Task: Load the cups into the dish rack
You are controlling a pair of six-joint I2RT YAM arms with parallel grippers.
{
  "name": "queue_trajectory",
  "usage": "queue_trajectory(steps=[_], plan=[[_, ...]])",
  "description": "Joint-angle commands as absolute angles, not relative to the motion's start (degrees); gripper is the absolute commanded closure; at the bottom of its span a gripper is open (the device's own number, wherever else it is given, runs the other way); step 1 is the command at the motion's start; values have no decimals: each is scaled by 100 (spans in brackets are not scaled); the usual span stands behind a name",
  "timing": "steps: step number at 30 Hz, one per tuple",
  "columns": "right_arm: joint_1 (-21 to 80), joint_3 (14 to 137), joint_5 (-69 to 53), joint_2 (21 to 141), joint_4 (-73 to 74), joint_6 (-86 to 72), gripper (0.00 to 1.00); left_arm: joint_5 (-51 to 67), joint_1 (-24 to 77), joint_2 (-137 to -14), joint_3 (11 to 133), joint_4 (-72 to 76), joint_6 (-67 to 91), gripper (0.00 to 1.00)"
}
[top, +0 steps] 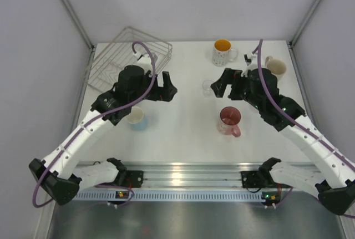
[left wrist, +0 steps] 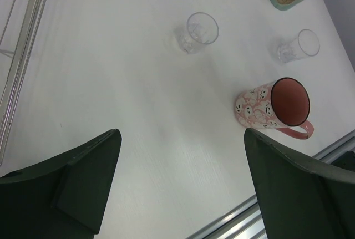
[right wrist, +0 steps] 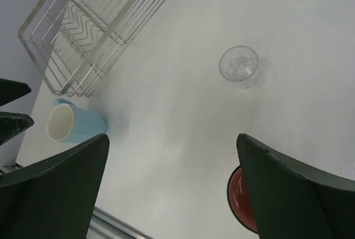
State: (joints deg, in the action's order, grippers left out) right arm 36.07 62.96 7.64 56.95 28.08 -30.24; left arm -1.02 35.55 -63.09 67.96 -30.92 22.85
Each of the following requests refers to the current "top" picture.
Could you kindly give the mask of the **pink cartoon mug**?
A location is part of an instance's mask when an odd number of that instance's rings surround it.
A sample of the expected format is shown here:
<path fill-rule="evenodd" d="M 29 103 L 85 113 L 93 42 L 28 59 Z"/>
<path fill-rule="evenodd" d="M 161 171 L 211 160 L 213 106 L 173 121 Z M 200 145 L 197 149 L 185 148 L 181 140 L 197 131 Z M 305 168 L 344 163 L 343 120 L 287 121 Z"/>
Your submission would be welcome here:
<path fill-rule="evenodd" d="M 239 123 L 241 121 L 241 113 L 238 109 L 227 106 L 220 111 L 220 119 L 217 125 L 218 131 L 223 135 L 232 135 L 236 138 L 241 136 Z"/>

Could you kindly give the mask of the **white mug orange inside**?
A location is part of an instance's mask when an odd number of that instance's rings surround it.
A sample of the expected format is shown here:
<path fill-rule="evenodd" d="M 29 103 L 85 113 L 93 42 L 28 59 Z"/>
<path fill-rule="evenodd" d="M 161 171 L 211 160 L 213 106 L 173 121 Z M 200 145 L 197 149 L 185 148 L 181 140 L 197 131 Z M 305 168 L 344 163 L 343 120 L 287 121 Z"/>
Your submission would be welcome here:
<path fill-rule="evenodd" d="M 235 62 L 239 51 L 233 49 L 231 42 L 226 39 L 219 39 L 214 43 L 212 52 L 212 63 L 218 67 L 224 67 L 227 63 Z"/>

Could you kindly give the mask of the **beige ceramic mug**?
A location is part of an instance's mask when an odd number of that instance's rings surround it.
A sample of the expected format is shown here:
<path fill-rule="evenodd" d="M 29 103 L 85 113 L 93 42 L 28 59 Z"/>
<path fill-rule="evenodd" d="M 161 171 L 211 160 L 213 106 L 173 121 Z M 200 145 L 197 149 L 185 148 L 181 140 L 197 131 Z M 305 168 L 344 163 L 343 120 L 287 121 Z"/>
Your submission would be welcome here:
<path fill-rule="evenodd" d="M 272 56 L 266 57 L 265 68 L 268 69 L 277 78 L 278 82 L 282 79 L 287 71 L 286 64 Z"/>

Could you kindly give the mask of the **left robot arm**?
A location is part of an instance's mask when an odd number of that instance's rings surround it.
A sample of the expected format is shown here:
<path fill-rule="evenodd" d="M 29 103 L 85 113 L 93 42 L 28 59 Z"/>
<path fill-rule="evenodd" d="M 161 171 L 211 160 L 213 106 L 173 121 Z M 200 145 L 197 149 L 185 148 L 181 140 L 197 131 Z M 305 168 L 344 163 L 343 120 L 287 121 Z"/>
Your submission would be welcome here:
<path fill-rule="evenodd" d="M 131 113 L 132 107 L 146 99 L 172 101 L 178 92 L 169 72 L 163 72 L 163 85 L 157 75 L 137 65 L 126 66 L 113 87 L 100 94 L 74 131 L 49 155 L 33 159 L 29 169 L 40 187 L 59 205 L 71 201 L 78 192 L 101 184 L 119 187 L 126 182 L 127 168 L 116 158 L 77 168 L 84 154 L 107 131 Z"/>

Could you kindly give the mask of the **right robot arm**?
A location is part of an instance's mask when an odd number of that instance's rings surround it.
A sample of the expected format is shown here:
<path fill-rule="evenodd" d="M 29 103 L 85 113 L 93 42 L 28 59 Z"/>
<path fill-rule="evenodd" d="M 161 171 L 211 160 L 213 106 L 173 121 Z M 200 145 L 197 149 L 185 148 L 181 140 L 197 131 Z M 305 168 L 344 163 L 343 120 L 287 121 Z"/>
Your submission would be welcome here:
<path fill-rule="evenodd" d="M 263 121 L 291 140 L 318 168 L 318 172 L 310 172 L 270 158 L 258 168 L 263 186 L 295 187 L 318 198 L 331 213 L 345 215 L 354 204 L 354 163 L 330 144 L 293 99 L 279 94 L 276 76 L 268 69 L 245 73 L 227 68 L 211 89 L 221 98 L 228 85 L 229 99 L 248 102 Z"/>

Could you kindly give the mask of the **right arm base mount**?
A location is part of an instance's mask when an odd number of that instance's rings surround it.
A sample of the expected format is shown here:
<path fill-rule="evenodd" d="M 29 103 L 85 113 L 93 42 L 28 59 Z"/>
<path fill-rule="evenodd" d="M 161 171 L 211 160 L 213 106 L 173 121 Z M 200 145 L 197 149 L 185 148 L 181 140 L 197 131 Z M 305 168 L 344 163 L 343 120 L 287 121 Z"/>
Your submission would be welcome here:
<path fill-rule="evenodd" d="M 241 171 L 242 187 L 244 189 L 262 189 L 277 187 L 271 177 L 270 171 L 274 165 L 281 162 L 275 157 L 269 158 L 257 170 Z"/>

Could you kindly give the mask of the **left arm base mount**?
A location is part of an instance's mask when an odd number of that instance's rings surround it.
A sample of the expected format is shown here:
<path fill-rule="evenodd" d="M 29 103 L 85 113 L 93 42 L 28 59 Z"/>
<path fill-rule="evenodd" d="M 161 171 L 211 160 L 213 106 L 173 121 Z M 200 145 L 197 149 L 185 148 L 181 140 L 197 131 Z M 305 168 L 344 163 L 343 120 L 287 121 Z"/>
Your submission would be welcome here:
<path fill-rule="evenodd" d="M 118 173 L 112 182 L 104 182 L 101 185 L 122 186 L 129 188 L 140 188 L 142 186 L 144 176 L 143 171 L 128 170 L 121 160 L 113 157 L 108 158 L 106 161 L 113 164 L 116 169 L 118 169 Z"/>

